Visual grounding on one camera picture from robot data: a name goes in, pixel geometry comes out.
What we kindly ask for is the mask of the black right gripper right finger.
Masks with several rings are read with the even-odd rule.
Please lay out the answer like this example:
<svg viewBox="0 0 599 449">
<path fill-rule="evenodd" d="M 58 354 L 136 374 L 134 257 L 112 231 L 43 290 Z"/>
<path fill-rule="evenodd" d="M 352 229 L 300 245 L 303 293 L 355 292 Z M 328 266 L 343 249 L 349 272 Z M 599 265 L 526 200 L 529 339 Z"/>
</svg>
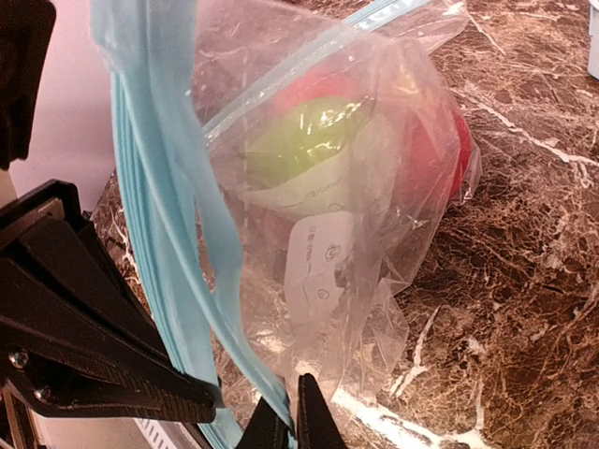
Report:
<svg viewBox="0 0 599 449">
<path fill-rule="evenodd" d="M 297 437 L 299 449 L 347 449 L 315 377 L 299 377 Z"/>
</svg>

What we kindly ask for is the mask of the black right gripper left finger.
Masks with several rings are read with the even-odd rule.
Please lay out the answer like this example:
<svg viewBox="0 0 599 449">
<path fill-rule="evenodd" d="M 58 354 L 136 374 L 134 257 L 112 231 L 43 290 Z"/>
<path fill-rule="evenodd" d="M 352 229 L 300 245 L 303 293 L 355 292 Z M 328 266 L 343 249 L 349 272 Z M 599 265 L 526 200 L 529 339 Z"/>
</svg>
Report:
<svg viewBox="0 0 599 449">
<path fill-rule="evenodd" d="M 288 447 L 288 427 L 261 398 L 236 449 L 285 449 Z"/>
</svg>

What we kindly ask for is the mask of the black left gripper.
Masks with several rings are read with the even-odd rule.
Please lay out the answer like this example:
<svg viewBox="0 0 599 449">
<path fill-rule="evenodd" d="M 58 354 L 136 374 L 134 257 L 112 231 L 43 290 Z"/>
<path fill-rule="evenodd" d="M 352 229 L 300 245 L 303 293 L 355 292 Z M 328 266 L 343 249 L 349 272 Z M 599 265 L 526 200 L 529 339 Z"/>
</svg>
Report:
<svg viewBox="0 0 599 449">
<path fill-rule="evenodd" d="M 1 445 L 90 447 L 97 417 L 210 423 L 216 393 L 176 370 L 150 315 L 50 181 L 1 209 Z"/>
</svg>

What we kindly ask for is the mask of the clear zip bag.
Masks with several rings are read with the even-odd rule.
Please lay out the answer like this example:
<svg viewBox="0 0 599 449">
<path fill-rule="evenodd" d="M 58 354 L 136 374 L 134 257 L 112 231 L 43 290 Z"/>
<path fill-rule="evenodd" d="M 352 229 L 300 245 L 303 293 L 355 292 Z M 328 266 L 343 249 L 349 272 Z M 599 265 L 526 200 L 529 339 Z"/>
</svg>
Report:
<svg viewBox="0 0 599 449">
<path fill-rule="evenodd" d="M 249 274 L 294 305 L 415 278 L 477 150 L 431 53 L 461 1 L 374 1 L 336 20 L 277 1 L 199 6 L 194 102 Z"/>
<path fill-rule="evenodd" d="M 297 425 L 305 373 L 339 427 L 366 420 L 407 340 L 393 298 L 464 193 L 430 54 L 465 22 L 461 1 L 91 4 L 140 282 L 174 366 L 217 388 L 214 446 L 260 399 Z"/>
</svg>

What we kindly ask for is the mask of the green pear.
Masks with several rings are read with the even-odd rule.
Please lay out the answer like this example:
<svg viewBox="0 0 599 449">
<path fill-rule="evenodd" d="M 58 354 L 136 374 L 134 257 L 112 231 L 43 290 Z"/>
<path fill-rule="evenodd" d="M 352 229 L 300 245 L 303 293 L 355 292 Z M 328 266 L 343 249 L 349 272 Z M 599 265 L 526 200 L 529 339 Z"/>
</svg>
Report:
<svg viewBox="0 0 599 449">
<path fill-rule="evenodd" d="M 277 117 L 244 153 L 257 189 L 277 187 L 337 155 L 370 120 L 363 104 L 341 97 L 301 103 Z"/>
</svg>

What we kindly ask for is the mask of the red wrinkled fruit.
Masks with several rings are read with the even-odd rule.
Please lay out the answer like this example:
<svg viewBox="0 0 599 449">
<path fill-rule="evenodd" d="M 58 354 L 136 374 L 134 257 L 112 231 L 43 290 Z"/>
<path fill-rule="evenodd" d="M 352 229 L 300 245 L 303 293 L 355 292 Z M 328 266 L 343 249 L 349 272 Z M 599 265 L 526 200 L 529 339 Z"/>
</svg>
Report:
<svg viewBox="0 0 599 449">
<path fill-rule="evenodd" d="M 410 113 L 408 123 L 394 194 L 427 209 L 443 208 L 463 195 L 471 172 L 475 150 L 469 126 L 451 97 Z"/>
</svg>

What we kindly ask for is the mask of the red tomato with stem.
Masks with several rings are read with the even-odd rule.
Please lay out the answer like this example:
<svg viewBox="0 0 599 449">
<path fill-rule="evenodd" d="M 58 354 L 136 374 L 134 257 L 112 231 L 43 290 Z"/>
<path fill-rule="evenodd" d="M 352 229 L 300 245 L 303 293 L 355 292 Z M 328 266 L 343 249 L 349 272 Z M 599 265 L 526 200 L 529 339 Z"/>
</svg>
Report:
<svg viewBox="0 0 599 449">
<path fill-rule="evenodd" d="M 274 96 L 274 106 L 288 111 L 312 99 L 324 97 L 356 99 L 359 97 L 356 83 L 343 75 L 324 76 L 308 73 L 292 81 Z"/>
</svg>

